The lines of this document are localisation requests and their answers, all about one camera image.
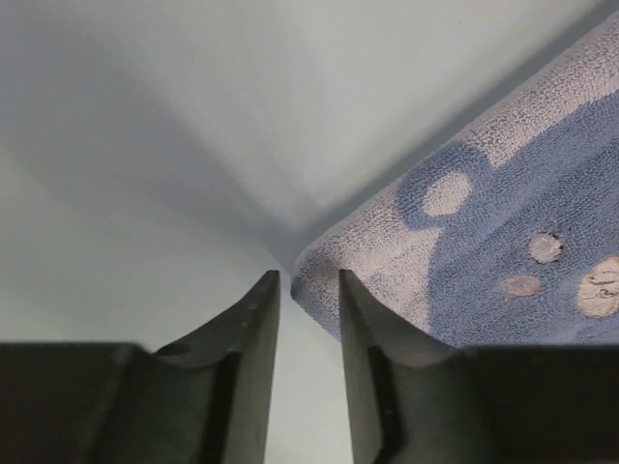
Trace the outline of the light blue towel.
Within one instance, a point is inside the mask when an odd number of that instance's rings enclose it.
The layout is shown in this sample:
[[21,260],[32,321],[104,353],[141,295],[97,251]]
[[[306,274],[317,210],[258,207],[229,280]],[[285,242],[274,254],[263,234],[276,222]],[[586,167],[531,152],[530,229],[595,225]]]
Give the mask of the light blue towel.
[[617,16],[302,252],[330,334],[343,269],[453,346],[616,343]]

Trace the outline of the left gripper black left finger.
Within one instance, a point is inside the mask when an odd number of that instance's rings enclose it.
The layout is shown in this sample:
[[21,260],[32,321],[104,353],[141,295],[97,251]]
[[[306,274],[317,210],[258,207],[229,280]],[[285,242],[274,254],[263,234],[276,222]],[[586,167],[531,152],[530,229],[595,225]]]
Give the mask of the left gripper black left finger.
[[120,342],[1,347],[5,463],[260,463],[280,275],[155,352]]

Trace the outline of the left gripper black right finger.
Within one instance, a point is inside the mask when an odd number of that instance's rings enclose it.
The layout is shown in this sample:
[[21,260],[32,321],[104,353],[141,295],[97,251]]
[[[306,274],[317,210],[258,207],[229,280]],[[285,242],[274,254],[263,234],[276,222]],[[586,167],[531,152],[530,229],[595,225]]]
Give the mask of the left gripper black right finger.
[[357,463],[614,463],[614,346],[456,349],[339,272]]

